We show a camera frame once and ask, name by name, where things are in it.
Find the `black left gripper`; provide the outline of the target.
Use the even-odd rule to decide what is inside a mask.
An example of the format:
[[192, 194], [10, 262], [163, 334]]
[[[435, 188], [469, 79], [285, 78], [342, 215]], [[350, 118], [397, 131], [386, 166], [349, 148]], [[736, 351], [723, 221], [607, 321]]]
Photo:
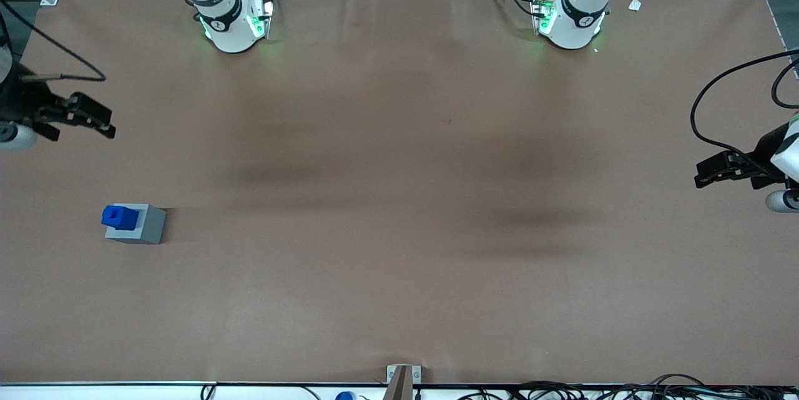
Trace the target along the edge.
[[787, 173], [778, 168], [772, 158], [783, 145], [788, 130], [790, 123], [785, 122], [763, 135], [751, 152], [742, 152], [740, 149], [719, 152], [697, 163], [695, 187], [702, 189], [712, 183], [750, 177], [787, 177]]

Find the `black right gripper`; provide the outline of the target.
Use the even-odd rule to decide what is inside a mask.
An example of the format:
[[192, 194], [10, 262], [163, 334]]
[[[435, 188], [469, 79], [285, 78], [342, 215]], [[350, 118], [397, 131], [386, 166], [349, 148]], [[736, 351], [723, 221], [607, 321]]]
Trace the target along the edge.
[[116, 136], [116, 127], [111, 124], [112, 111], [82, 92], [75, 92], [65, 99], [52, 93], [48, 82], [43, 80], [7, 80], [1, 88], [1, 121], [32, 124], [33, 122], [62, 122], [73, 127], [94, 130], [108, 139]]

